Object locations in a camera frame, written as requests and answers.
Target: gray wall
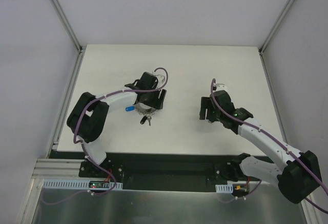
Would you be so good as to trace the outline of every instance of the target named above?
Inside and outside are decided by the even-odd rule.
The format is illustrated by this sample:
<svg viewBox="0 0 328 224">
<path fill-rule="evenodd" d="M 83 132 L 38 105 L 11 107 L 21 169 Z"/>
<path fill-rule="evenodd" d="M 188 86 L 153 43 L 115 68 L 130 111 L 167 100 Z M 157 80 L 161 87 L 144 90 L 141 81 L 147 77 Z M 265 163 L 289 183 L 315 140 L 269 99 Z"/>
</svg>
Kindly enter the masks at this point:
<svg viewBox="0 0 328 224">
<path fill-rule="evenodd" d="M 328 0 L 298 0 L 264 53 L 290 144 L 319 157 L 328 184 Z M 328 209 L 328 197 L 315 191 Z M 328 215 L 322 215 L 328 223 Z"/>
<path fill-rule="evenodd" d="M 0 0 L 0 223 L 16 223 L 76 51 L 49 0 Z"/>
<path fill-rule="evenodd" d="M 82 45 L 260 47 L 287 0 L 59 0 Z"/>
</svg>

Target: cable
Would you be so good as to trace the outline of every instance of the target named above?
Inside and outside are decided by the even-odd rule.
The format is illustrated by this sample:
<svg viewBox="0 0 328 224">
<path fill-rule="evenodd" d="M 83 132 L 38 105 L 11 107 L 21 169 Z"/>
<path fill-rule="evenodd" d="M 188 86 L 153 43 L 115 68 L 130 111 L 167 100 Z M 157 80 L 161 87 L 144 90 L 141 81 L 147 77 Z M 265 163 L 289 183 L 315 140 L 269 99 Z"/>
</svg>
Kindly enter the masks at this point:
<svg viewBox="0 0 328 224">
<path fill-rule="evenodd" d="M 269 137 L 270 139 L 272 139 L 275 143 L 277 143 L 280 147 L 282 147 L 287 154 L 289 154 L 290 156 L 292 156 L 293 159 L 295 159 L 313 178 L 314 180 L 323 188 L 323 190 L 325 191 L 325 193 L 328 196 L 328 188 L 324 185 L 324 183 L 291 151 L 288 150 L 288 148 L 283 145 L 283 143 L 281 143 L 279 140 L 277 140 L 274 136 L 272 136 L 270 133 L 268 133 L 266 130 L 260 129 L 258 126 L 248 123 L 246 121 L 243 120 L 239 120 L 233 116 L 231 116 L 230 114 L 228 114 L 216 101 L 215 97 L 214 97 L 214 92 L 213 92 L 213 86 L 215 85 L 216 80 L 212 79 L 212 83 L 211 83 L 211 96 L 212 96 L 212 100 L 215 103 L 216 107 L 224 114 L 226 115 L 228 118 L 230 118 L 231 120 L 237 121 L 239 123 L 245 124 L 247 126 L 250 126 L 256 130 L 258 130 L 261 133 L 264 133 L 267 137 Z M 317 207 L 317 205 L 315 203 L 313 203 L 311 200 L 306 199 L 310 204 L 312 204 L 314 207 Z M 317 208 L 318 210 L 322 211 L 323 213 L 327 214 L 328 211 L 324 210 L 322 208 Z"/>
<path fill-rule="evenodd" d="M 317 208 L 318 210 L 322 211 L 325 214 L 328 214 L 327 210 L 324 210 L 322 207 L 317 206 L 314 202 L 312 202 L 311 200 L 309 200 L 307 197 L 305 198 L 306 201 L 308 201 L 310 204 L 312 204 L 313 207 Z"/>
<path fill-rule="evenodd" d="M 249 194 L 247 194 L 244 197 L 235 197 L 235 198 L 232 198 L 228 201 L 220 201 L 220 202 L 221 203 L 230 203 L 230 202 L 233 202 L 234 200 L 246 200 L 246 197 L 251 196 L 258 189 L 258 187 L 260 186 L 261 183 L 262 183 L 262 180 L 260 180 L 259 183 L 256 185 L 256 187 L 251 192 L 249 192 Z"/>
</svg>

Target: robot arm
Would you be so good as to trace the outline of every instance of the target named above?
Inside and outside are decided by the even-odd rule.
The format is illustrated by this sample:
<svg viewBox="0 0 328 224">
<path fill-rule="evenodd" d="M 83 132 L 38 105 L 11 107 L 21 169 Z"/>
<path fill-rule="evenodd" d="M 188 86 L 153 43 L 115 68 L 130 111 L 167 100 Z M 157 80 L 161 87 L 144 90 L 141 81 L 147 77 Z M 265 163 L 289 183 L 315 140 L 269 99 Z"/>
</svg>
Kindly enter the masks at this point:
<svg viewBox="0 0 328 224">
<path fill-rule="evenodd" d="M 126 84 L 123 88 L 113 92 L 112 95 L 101 101 L 96 101 L 87 109 L 79 125 L 77 136 L 83 143 L 86 153 L 97 165 L 100 165 L 106 159 L 106 152 L 101 145 L 100 134 L 103 131 L 107 115 L 115 110 L 125 109 L 136 104 L 143 104 L 144 107 L 155 110 L 162 109 L 166 95 L 165 89 L 152 92 L 139 91 L 154 90 L 161 87 L 164 81 L 165 77 L 162 75 L 145 72 L 134 83 Z M 67 126 L 70 127 L 73 133 L 86 105 L 102 96 L 104 95 L 95 96 L 89 92 L 81 95 L 67 119 Z"/>
<path fill-rule="evenodd" d="M 238 120 L 245 121 L 247 124 L 253 124 L 259 127 L 259 129 L 232 120 L 220 111 L 213 99 L 229 115 Z M 230 165 L 220 170 L 222 172 L 221 175 L 227 180 L 236 181 L 236 175 L 256 177 L 277 186 L 280 192 L 293 203 L 301 202 L 319 187 L 319 184 L 291 155 L 261 132 L 261 130 L 265 130 L 263 125 L 250 112 L 244 108 L 236 109 L 234 107 L 230 96 L 225 90 L 215 91 L 210 97 L 201 98 L 199 117 L 201 120 L 207 119 L 211 123 L 215 121 L 221 122 L 225 128 L 232 130 L 235 134 L 253 143 L 273 162 L 272 164 L 264 162 L 243 153 L 237 156 Z M 293 152 L 321 180 L 318 159 L 315 154 L 311 151 L 302 153 L 283 141 L 281 143 L 288 148 L 288 151 Z"/>
</svg>

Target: white table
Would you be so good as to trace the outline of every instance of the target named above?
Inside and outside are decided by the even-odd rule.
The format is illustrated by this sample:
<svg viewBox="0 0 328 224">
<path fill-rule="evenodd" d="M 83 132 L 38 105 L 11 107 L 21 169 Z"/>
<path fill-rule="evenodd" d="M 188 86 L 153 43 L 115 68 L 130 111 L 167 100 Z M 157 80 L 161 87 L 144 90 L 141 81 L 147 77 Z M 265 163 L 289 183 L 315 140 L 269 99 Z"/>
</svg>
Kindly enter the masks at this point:
<svg viewBox="0 0 328 224">
<path fill-rule="evenodd" d="M 199 120 L 200 98 L 209 96 L 212 78 L 225 83 L 236 108 L 249 110 L 272 134 L 281 133 L 256 47 L 88 45 L 68 114 L 83 92 L 118 90 L 145 71 L 165 67 L 169 82 L 164 109 L 141 125 L 136 111 L 115 111 L 101 134 L 107 152 L 263 155 L 219 122 Z M 59 151 L 81 151 L 64 125 Z"/>
</svg>

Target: metal frame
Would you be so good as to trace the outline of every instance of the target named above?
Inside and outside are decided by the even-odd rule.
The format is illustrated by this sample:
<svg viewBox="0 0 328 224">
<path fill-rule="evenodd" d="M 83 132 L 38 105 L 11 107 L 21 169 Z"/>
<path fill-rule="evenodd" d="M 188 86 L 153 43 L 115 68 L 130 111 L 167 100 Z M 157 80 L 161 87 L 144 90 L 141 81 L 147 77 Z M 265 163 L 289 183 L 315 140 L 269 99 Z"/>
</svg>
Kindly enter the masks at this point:
<svg viewBox="0 0 328 224">
<path fill-rule="evenodd" d="M 280 12 L 277 20 L 275 21 L 275 23 L 274 23 L 274 25 L 273 25 L 273 27 L 272 27 L 269 35 L 265 39 L 265 41 L 263 43 L 263 46 L 260 48 L 260 53 L 261 54 L 266 50 L 266 48 L 270 44 L 272 38 L 278 32 L 278 30 L 280 29 L 280 26 L 284 22 L 284 19 L 286 18 L 286 16 L 290 12 L 290 10 L 291 10 L 292 6 L 294 5 L 295 1 L 296 0 L 288 0 L 287 1 L 286 5 L 284 6 L 283 10 Z"/>
<path fill-rule="evenodd" d="M 284 129 L 283 124 L 282 124 L 280 112 L 279 112 L 279 109 L 278 109 L 278 106 L 277 106 L 276 95 L 275 95 L 274 90 L 273 90 L 273 87 L 272 87 L 272 82 L 271 82 L 271 79 L 270 79 L 270 75 L 269 75 L 268 69 L 267 69 L 267 67 L 265 65 L 264 56 L 261 53 L 260 53 L 260 58 L 261 58 L 261 62 L 262 62 L 262 66 L 263 66 L 263 70 L 264 70 L 266 82 L 268 83 L 268 88 L 269 88 L 269 91 L 270 91 L 270 95 L 271 95 L 273 107 L 274 107 L 275 112 L 276 112 L 276 116 L 277 116 L 277 120 L 278 120 L 280 131 L 281 131 L 282 139 L 283 139 L 283 141 L 285 141 L 286 143 L 288 143 L 287 137 L 286 137 L 286 133 L 285 133 L 285 129 Z"/>
<path fill-rule="evenodd" d="M 66 117 L 66 113 L 73 95 L 73 90 L 77 81 L 77 76 L 83 61 L 83 57 L 84 57 L 84 53 L 85 53 L 85 48 L 82 48 L 81 52 L 78 54 L 75 64 L 74 64 L 74 68 L 72 71 L 72 74 L 70 76 L 70 80 L 69 83 L 67 85 L 67 88 L 65 90 L 65 95 L 64 95 L 64 100 L 61 103 L 60 106 L 60 110 L 59 110 L 59 114 L 57 117 L 57 122 L 56 125 L 51 133 L 51 137 L 50 137 L 50 147 L 48 149 L 48 154 L 47 157 L 49 157 L 51 151 L 53 149 L 56 149 L 56 146 L 58 144 L 58 140 L 60 138 L 60 135 L 62 133 L 63 130 L 63 126 L 64 126 L 64 119 Z"/>
<path fill-rule="evenodd" d="M 60 19 L 60 21 L 63 24 L 63 27 L 65 28 L 68 36 L 70 37 L 72 43 L 74 44 L 74 46 L 76 47 L 77 51 L 80 53 L 82 46 L 80 45 L 80 43 L 78 42 L 78 39 L 72 29 L 71 24 L 69 23 L 60 3 L 58 0 L 50 0 L 51 4 L 53 5 L 54 10 L 56 11 L 58 18 Z"/>
</svg>

